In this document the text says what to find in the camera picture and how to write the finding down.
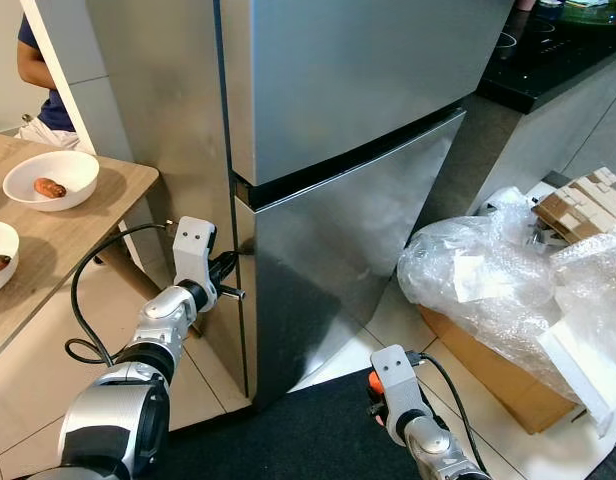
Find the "refrigerator door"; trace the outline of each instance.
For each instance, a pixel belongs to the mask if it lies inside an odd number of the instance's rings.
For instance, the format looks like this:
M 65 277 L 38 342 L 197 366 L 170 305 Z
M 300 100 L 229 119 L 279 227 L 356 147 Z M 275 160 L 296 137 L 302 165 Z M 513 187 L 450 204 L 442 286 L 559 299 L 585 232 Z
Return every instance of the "refrigerator door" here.
M 233 169 L 261 185 L 468 95 L 512 0 L 220 0 Z
M 249 396 L 266 405 L 372 317 L 463 120 L 257 211 L 236 199 Z

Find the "white wall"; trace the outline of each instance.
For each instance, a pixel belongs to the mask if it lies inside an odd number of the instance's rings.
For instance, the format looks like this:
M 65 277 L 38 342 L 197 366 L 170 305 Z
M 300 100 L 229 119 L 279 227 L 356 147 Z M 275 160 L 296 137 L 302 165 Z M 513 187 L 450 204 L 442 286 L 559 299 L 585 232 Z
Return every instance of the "white wall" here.
M 21 115 L 37 115 L 48 91 L 24 83 L 17 74 L 17 33 L 22 9 L 17 0 L 0 0 L 0 132 L 19 127 Z

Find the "black mat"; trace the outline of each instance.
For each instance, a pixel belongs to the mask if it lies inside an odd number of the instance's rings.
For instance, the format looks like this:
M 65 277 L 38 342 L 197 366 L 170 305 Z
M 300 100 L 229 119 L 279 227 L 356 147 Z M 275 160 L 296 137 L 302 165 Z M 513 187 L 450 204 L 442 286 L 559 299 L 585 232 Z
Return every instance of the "black mat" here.
M 586 480 L 616 480 L 616 447 L 586 477 Z
M 366 413 L 368 371 L 286 395 L 171 434 L 151 479 L 419 479 Z

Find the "person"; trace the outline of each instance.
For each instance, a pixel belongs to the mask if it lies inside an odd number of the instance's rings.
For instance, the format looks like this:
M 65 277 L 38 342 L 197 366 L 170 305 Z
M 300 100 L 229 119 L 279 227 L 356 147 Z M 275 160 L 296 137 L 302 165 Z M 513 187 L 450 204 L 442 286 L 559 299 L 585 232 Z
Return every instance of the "person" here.
M 79 137 L 68 116 L 64 102 L 59 96 L 55 81 L 39 50 L 37 40 L 24 15 L 19 28 L 17 42 L 17 70 L 21 79 L 49 90 L 48 100 L 41 106 L 41 112 L 35 118 L 26 118 L 26 125 L 19 129 L 17 138 L 33 142 L 46 143 L 70 150 L 79 150 Z

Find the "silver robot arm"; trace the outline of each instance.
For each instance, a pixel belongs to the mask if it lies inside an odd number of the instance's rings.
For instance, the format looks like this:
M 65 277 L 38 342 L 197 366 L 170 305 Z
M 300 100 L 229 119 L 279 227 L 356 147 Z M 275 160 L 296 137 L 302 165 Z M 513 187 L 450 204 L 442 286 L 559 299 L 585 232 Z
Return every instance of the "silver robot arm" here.
M 491 480 L 464 455 L 457 438 L 437 424 L 401 346 L 379 350 L 370 360 L 383 389 L 386 430 L 408 449 L 423 480 Z
M 222 292 L 243 297 L 220 285 L 237 255 L 209 260 L 215 235 L 213 224 L 181 218 L 173 244 L 177 285 L 144 305 L 115 365 L 70 406 L 59 440 L 61 466 L 31 479 L 132 480 L 158 463 L 168 434 L 170 384 L 188 327 Z

